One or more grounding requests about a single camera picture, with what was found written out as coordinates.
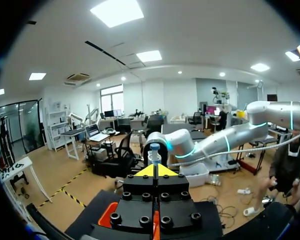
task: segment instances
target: face mask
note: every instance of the face mask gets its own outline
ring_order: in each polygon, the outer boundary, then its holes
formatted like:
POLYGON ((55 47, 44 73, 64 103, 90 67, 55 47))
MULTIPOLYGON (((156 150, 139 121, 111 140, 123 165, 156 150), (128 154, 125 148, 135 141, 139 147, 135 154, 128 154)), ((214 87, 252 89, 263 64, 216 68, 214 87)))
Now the face mask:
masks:
POLYGON ((298 157, 299 151, 300 151, 300 146, 299 146, 297 152, 292 152, 292 151, 290 151, 290 143, 289 143, 289 145, 288 145, 288 156, 291 156, 291 157, 298 157))

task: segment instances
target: orange part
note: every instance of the orange part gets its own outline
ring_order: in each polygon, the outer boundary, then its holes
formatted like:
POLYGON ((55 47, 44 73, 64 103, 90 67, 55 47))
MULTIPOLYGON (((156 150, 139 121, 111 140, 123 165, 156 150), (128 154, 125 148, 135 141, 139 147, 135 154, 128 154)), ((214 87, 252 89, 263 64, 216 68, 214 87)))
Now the orange part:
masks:
POLYGON ((153 217, 153 240, 160 240, 160 215, 159 215, 159 211, 154 212, 154 217, 153 217))
POLYGON ((102 217, 99 219, 98 225, 111 228, 110 214, 116 211, 117 206, 118 206, 117 202, 110 203, 107 209, 104 211, 102 217))

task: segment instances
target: laptop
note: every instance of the laptop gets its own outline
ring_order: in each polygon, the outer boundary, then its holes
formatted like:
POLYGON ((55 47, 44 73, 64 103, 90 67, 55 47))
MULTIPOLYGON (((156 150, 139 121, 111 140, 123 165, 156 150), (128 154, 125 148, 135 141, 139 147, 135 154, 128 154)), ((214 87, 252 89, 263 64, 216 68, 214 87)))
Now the laptop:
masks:
POLYGON ((103 134, 100 132, 97 124, 92 124, 85 127, 86 135, 91 141, 101 142, 102 140, 109 137, 108 134, 103 134))

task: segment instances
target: ceiling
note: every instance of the ceiling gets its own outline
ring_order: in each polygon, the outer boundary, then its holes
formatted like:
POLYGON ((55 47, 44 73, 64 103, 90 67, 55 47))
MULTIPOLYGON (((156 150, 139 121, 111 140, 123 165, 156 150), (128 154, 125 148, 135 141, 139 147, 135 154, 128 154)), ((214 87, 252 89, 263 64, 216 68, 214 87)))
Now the ceiling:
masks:
POLYGON ((51 0, 30 20, 3 62, 0 88, 12 98, 62 86, 67 76, 86 73, 88 91, 121 83, 209 78, 254 84, 300 81, 286 51, 300 37, 265 1, 137 0, 144 18, 108 28, 90 9, 104 0, 51 0), (104 49, 126 66, 87 45, 104 49), (159 50, 162 60, 142 64, 136 53, 159 50), (251 65, 271 67, 256 72, 251 65), (31 73, 46 73, 29 81, 31 73))

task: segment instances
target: glass wall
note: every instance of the glass wall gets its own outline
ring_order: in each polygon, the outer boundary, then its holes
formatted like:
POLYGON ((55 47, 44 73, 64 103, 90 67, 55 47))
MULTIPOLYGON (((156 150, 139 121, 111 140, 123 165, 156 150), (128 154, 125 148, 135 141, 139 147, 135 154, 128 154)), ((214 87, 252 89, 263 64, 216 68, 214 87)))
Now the glass wall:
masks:
POLYGON ((0 132, 1 126, 4 126, 8 132, 15 160, 44 146, 43 137, 40 134, 39 109, 36 100, 0 107, 0 132))

